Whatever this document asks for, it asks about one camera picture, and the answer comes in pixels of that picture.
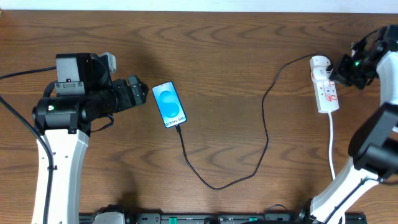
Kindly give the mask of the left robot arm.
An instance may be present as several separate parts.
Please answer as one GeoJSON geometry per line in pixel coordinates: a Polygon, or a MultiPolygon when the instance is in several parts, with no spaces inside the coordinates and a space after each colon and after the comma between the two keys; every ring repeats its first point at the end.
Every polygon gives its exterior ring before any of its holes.
{"type": "Polygon", "coordinates": [[[112,80],[116,58],[105,52],[58,54],[57,81],[32,111],[39,171],[32,223],[78,223],[81,170],[91,123],[143,105],[148,86],[137,76],[112,80]]]}

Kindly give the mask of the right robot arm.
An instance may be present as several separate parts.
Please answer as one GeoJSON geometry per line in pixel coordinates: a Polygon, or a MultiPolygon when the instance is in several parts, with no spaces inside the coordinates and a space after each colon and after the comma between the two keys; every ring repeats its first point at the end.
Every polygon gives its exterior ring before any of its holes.
{"type": "Polygon", "coordinates": [[[310,61],[314,83],[337,82],[362,90],[374,79],[380,81],[380,106],[354,133],[343,170],[298,216],[302,223],[339,223],[347,209],[365,192],[397,173],[397,26],[375,30],[377,37],[367,47],[367,38],[353,43],[335,68],[321,56],[310,61]]]}

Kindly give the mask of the blue Galaxy smartphone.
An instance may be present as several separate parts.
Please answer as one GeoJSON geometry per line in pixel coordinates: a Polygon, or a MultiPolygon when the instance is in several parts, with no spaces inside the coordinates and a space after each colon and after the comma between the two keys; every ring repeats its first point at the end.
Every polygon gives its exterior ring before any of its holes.
{"type": "Polygon", "coordinates": [[[166,128],[178,126],[187,121],[187,116],[172,81],[152,87],[152,93],[166,128]]]}

